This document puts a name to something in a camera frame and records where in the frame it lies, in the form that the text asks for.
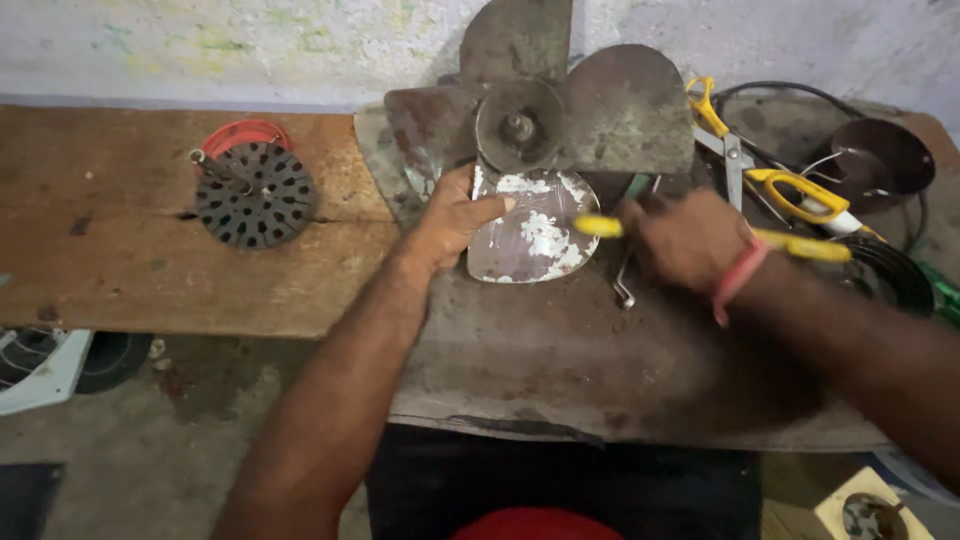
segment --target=yellow scissors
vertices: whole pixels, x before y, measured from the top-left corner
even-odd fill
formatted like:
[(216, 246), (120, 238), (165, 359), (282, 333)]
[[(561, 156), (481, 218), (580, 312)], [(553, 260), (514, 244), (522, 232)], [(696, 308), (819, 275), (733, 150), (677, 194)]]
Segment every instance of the yellow scissors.
[[(699, 98), (689, 95), (690, 90), (700, 83), (704, 93)], [(727, 166), (727, 200), (731, 206), (743, 210), (743, 175), (763, 185), (763, 190), (778, 206), (790, 214), (813, 225), (824, 225), (844, 214), (850, 202), (816, 185), (810, 180), (789, 171), (778, 169), (757, 169), (754, 160), (743, 152), (740, 137), (730, 131), (723, 120), (713, 110), (710, 103), (710, 91), (713, 90), (712, 77), (697, 77), (686, 85), (687, 99), (703, 117), (713, 131), (709, 133), (700, 126), (694, 126), (697, 142), (724, 159)], [(804, 195), (804, 201), (793, 205), (777, 190), (777, 183), (792, 185)]]

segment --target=wooden plank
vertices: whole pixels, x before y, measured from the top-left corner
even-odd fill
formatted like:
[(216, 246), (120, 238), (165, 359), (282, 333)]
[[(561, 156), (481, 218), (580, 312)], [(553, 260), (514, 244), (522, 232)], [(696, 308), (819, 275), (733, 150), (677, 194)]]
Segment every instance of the wooden plank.
[[(320, 195), (324, 223), (273, 250), (174, 217), (188, 151), (245, 117), (287, 130)], [(0, 107), (0, 126), (0, 324), (318, 337), (397, 238), (348, 114)]]

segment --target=yellow handle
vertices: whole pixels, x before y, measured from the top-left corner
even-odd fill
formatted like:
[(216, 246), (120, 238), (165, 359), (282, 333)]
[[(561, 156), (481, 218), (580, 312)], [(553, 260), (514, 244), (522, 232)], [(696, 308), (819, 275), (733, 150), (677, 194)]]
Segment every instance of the yellow handle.
[[(697, 83), (703, 83), (704, 95), (700, 96), (700, 99), (693, 99), (690, 97), (690, 89)], [(686, 84), (686, 99), (689, 100), (690, 106), (704, 117), (704, 120), (706, 120), (713, 129), (713, 134), (718, 137), (723, 137), (723, 135), (730, 132), (730, 128), (717, 116), (716, 110), (713, 110), (713, 105), (710, 103), (711, 90), (713, 90), (712, 77), (697, 77)]]
[(849, 262), (853, 259), (850, 249), (843, 244), (763, 229), (754, 229), (754, 234), (775, 249), (785, 251), (793, 257), (813, 258), (827, 262)]
[[(850, 201), (847, 199), (831, 193), (799, 174), (778, 169), (751, 169), (746, 171), (746, 174), (751, 179), (763, 184), (767, 195), (770, 195), (783, 209), (813, 225), (823, 225), (833, 221), (850, 207)], [(777, 182), (792, 185), (805, 197), (812, 197), (815, 201), (827, 207), (829, 213), (815, 214), (790, 204), (790, 201), (787, 201), (777, 190)]]
[(573, 219), (573, 227), (584, 234), (601, 238), (623, 236), (623, 224), (615, 217), (604, 215), (581, 215)]

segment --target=bracelet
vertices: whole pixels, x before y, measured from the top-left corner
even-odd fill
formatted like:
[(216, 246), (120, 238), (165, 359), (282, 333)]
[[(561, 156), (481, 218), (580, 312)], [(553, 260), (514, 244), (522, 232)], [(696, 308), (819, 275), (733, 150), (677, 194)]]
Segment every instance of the bracelet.
[(720, 283), (713, 291), (711, 300), (713, 317), (721, 327), (726, 328), (730, 325), (727, 303), (733, 300), (743, 285), (750, 280), (763, 260), (767, 258), (768, 253), (770, 253), (770, 245), (751, 233), (750, 245), (740, 252), (730, 270), (720, 278)]

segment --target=white wall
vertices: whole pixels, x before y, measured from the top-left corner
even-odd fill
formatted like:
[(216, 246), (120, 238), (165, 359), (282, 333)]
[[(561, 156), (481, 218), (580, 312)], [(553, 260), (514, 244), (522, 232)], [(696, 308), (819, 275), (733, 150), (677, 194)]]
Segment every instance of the white wall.
[[(3, 0), (0, 94), (7, 102), (348, 111), (456, 72), (460, 37), (484, 2)], [(710, 74), (719, 87), (788, 79), (929, 111), (960, 133), (957, 0), (575, 6), (575, 58), (644, 43), (685, 78)]]

